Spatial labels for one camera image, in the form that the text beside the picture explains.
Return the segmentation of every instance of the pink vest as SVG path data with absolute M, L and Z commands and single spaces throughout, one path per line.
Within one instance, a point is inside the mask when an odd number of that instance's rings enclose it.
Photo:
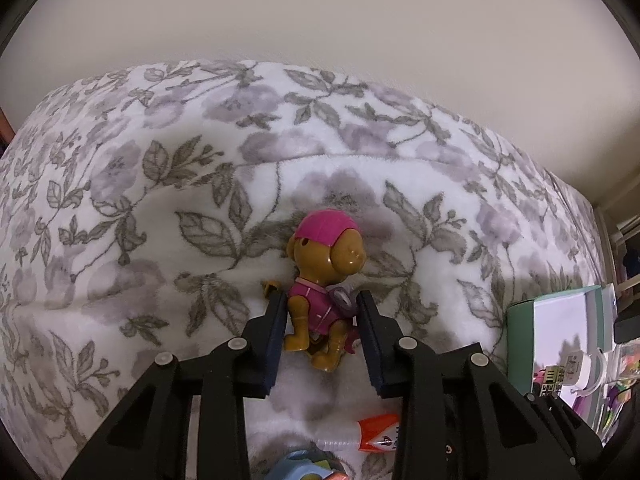
M 329 327 L 336 320 L 347 319 L 351 322 L 353 319 L 341 314 L 323 286 L 316 285 L 304 278 L 296 278 L 296 283 L 289 289 L 289 297 L 292 296 L 304 296 L 309 302 L 309 332 L 327 335 Z M 352 345 L 355 339 L 358 339 L 358 329 L 352 327 L 345 345 L 345 350 L 351 354 L 354 353 Z

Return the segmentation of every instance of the bed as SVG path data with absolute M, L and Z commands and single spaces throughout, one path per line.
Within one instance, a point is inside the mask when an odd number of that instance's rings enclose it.
M 261 280 L 292 283 L 284 247 L 308 211 L 356 219 L 369 261 L 348 284 L 405 334 L 437 352 L 479 341 L 501 367 L 509 304 L 605 280 L 591 205 L 526 153 L 307 67 L 187 60 L 79 80 L 28 117 L 0 175 L 0 418 L 43 479 L 158 352 L 208 353 L 264 311 Z M 359 349 L 333 374 L 284 354 L 270 397 L 245 403 L 254 477 L 387 402 Z M 339 457 L 354 479 L 392 467 Z

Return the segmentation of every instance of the toy dog ear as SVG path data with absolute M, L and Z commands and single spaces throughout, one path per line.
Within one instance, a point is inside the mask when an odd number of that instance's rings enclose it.
M 293 255 L 293 247 L 296 245 L 296 235 L 292 234 L 291 238 L 287 242 L 287 256 L 295 261 L 295 256 Z
M 346 229 L 331 247 L 331 264 L 336 272 L 351 276 L 364 266 L 367 253 L 364 251 L 362 236 L 356 229 Z

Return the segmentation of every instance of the blue toy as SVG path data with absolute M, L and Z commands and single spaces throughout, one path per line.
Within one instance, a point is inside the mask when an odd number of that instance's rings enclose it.
M 349 480 L 343 472 L 328 468 L 326 459 L 312 462 L 311 453 L 294 451 L 280 459 L 264 480 Z

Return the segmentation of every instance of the colorful items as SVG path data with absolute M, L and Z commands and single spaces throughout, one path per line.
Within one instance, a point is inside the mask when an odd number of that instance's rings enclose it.
M 353 353 L 358 330 L 348 295 L 327 287 L 364 266 L 367 255 L 360 230 L 342 211 L 309 213 L 289 239 L 287 255 L 295 261 L 299 275 L 289 290 L 287 307 L 294 333 L 285 336 L 284 349 L 308 351 L 315 368 L 331 372 L 343 351 Z
M 613 380 L 640 379 L 640 339 L 617 345 L 614 359 L 616 360 L 616 368 Z
M 614 433 L 618 424 L 618 417 L 622 412 L 625 403 L 631 399 L 631 387 L 635 381 L 623 381 L 612 384 L 604 399 L 604 406 L 600 423 L 598 424 L 597 433 L 604 444 L 607 443 Z

